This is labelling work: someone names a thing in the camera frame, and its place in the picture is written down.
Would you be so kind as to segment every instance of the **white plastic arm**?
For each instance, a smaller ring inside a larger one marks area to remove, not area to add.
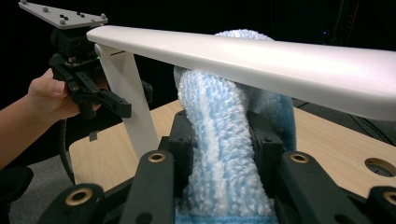
[[[396,120],[393,51],[109,25],[89,31],[87,37],[99,45],[206,71],[368,119]]]

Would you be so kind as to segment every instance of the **white support plate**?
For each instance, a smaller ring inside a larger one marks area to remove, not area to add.
[[[62,30],[86,26],[95,27],[108,22],[105,14],[102,14],[101,16],[94,16],[80,12],[78,15],[76,11],[60,9],[57,7],[42,6],[29,3],[27,1],[20,1],[19,5],[20,8]]]

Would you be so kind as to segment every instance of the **gray floor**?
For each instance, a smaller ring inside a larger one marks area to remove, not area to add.
[[[334,111],[319,105],[306,104],[294,100],[296,107],[301,107],[314,115],[323,117],[356,132],[367,134],[380,141],[386,141],[378,131],[370,128],[357,117]],[[390,141],[396,143],[396,122],[370,120]],[[10,219],[13,224],[37,223],[41,214],[50,205],[54,198],[63,190],[72,186],[59,157],[31,166],[35,176],[28,190],[11,206]]]
[[[36,224],[56,196],[72,186],[59,156],[29,167],[34,177],[29,188],[11,205],[11,224]]]

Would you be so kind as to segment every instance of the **wooden surface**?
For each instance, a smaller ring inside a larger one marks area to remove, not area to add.
[[[174,115],[182,107],[178,101],[151,111],[157,135],[168,136]],[[396,147],[356,133],[345,127],[295,108],[297,148],[313,156],[332,179],[345,189],[367,197],[373,186],[396,186],[396,177],[377,175],[365,166],[369,158],[396,165]],[[70,146],[76,183],[96,183],[111,189],[134,176],[137,158],[123,123]]]

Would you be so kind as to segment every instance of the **fuzzy blue cloth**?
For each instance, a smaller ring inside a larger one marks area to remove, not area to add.
[[[272,41],[249,30],[217,35]],[[178,66],[174,76],[195,137],[192,173],[177,199],[176,223],[277,223],[253,161],[247,111],[264,115],[285,150],[295,150],[291,98]]]

